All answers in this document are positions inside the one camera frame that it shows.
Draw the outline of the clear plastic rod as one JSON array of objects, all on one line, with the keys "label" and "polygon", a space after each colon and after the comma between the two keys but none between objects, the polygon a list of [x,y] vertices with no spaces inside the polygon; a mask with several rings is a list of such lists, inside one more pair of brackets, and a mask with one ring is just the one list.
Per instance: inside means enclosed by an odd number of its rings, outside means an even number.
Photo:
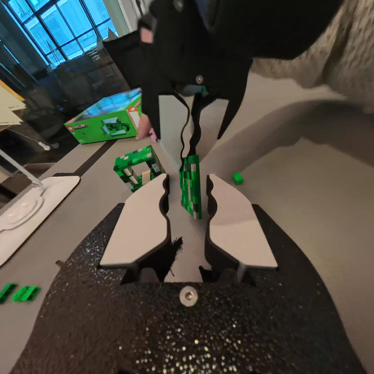
[{"label": "clear plastic rod", "polygon": [[40,190],[45,190],[44,184],[37,177],[27,171],[23,166],[21,166],[17,161],[15,161],[11,156],[7,155],[3,150],[0,150],[0,155],[18,171],[24,174],[31,181],[31,185],[33,187],[39,188]]}]

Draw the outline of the green lego wall panel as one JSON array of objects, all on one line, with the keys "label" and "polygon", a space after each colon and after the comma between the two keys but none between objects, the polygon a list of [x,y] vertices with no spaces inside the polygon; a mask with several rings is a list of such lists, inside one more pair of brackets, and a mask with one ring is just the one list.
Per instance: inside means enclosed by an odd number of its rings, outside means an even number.
[{"label": "green lego wall panel", "polygon": [[181,206],[195,219],[202,218],[199,156],[183,158],[180,169]]}]

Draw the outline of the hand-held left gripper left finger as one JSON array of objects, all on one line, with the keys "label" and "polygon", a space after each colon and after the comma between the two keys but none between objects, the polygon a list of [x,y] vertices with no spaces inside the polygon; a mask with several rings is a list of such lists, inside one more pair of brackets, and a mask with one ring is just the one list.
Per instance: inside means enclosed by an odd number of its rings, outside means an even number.
[{"label": "hand-held left gripper left finger", "polygon": [[169,175],[161,174],[125,201],[101,268],[132,268],[171,242],[169,192]]}]

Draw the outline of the green lego block structure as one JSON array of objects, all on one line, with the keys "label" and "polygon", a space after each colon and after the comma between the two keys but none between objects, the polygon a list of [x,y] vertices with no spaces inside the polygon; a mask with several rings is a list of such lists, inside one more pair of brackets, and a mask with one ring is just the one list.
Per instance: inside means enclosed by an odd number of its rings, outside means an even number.
[{"label": "green lego block structure", "polygon": [[[148,169],[137,175],[133,168],[143,163]],[[166,173],[151,145],[116,158],[113,170],[132,193]]]}]

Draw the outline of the large paned window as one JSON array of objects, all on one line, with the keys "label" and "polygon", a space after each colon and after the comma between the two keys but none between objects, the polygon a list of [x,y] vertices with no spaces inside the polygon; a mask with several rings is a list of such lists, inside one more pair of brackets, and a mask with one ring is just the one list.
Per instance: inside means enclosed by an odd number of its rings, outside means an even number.
[{"label": "large paned window", "polygon": [[10,0],[1,10],[52,69],[118,36],[102,0]]}]

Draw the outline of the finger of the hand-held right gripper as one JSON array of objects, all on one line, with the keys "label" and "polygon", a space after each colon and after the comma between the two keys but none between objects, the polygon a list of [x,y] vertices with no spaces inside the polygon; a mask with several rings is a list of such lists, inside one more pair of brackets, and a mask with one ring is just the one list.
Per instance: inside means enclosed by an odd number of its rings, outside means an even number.
[{"label": "finger of the hand-held right gripper", "polygon": [[169,165],[179,172],[189,152],[190,108],[179,94],[159,96],[160,146]]},{"label": "finger of the hand-held right gripper", "polygon": [[200,126],[200,115],[204,108],[209,105],[209,95],[203,93],[197,93],[194,96],[192,108],[191,108],[191,119],[192,119],[192,135],[189,140],[189,156],[196,155],[196,147],[201,139],[202,130]]}]

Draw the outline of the person's right forearm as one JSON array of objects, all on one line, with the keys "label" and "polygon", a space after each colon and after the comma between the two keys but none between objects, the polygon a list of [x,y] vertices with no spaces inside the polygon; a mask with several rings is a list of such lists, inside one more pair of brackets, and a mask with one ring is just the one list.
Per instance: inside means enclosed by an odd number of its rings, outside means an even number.
[{"label": "person's right forearm", "polygon": [[251,71],[271,79],[292,79],[305,89],[326,85],[364,114],[373,114],[374,1],[344,1],[306,52],[289,61],[257,59]]}]

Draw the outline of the green lego set box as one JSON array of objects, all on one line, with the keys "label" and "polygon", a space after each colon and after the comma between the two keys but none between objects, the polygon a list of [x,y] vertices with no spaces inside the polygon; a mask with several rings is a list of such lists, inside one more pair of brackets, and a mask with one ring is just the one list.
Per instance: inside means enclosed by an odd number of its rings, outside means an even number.
[{"label": "green lego set box", "polygon": [[64,126],[80,144],[135,137],[142,114],[140,88],[102,98]]}]

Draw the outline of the green lego plate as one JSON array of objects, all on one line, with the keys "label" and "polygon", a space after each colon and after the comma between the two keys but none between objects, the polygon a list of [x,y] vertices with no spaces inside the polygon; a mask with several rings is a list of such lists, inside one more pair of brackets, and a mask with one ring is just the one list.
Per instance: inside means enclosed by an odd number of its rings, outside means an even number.
[{"label": "green lego plate", "polygon": [[12,302],[15,302],[15,303],[32,302],[39,292],[40,292],[40,287],[38,286],[23,286],[12,296]]},{"label": "green lego plate", "polygon": [[7,283],[1,290],[0,290],[0,304],[4,304],[14,290],[18,287],[17,283]]}]

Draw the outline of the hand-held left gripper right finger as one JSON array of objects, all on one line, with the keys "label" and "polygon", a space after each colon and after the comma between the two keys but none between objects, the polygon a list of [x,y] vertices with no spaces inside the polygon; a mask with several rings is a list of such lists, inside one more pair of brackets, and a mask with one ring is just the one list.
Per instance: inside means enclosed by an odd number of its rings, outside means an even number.
[{"label": "hand-held left gripper right finger", "polygon": [[250,200],[215,174],[207,175],[206,194],[205,258],[212,269],[276,269],[277,261]]}]

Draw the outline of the person's right hand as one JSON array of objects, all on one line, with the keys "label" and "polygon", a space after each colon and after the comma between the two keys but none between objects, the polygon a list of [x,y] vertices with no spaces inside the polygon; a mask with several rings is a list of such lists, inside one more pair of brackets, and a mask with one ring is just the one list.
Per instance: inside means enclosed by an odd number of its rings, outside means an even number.
[{"label": "person's right hand", "polygon": [[142,115],[139,118],[137,134],[135,138],[136,139],[146,138],[150,136],[151,131],[152,131],[151,121],[145,113],[142,113]]}]

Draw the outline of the stack of white papers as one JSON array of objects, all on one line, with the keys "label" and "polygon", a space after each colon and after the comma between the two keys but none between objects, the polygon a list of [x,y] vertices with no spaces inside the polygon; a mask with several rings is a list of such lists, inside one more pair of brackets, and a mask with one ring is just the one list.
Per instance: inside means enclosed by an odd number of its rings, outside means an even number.
[{"label": "stack of white papers", "polygon": [[24,99],[0,81],[0,127],[9,128],[22,123],[26,111]]}]

